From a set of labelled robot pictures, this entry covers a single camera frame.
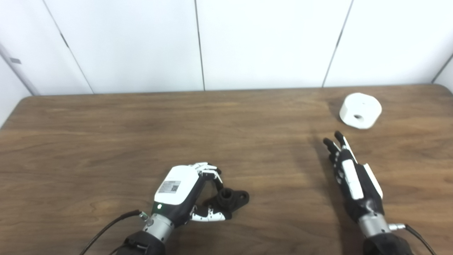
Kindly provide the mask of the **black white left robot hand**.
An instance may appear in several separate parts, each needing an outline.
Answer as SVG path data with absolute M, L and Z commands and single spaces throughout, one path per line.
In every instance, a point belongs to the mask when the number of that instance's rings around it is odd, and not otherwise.
M 174 229 L 189 221 L 230 220 L 233 216 L 229 212 L 196 205 L 206 182 L 213 181 L 218 191 L 223 189 L 220 175 L 220 169 L 207 162 L 172 167 L 154 195 L 151 215 L 143 231 L 164 244 Z

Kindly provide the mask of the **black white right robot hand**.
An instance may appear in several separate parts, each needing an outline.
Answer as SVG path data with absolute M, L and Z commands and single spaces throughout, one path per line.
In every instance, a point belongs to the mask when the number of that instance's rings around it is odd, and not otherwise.
M 323 139 L 329 151 L 333 173 L 343 195 L 347 215 L 366 238 L 390 233 L 385 220 L 382 189 L 368 164 L 358 163 L 346 137 L 335 131 L 338 144 Z

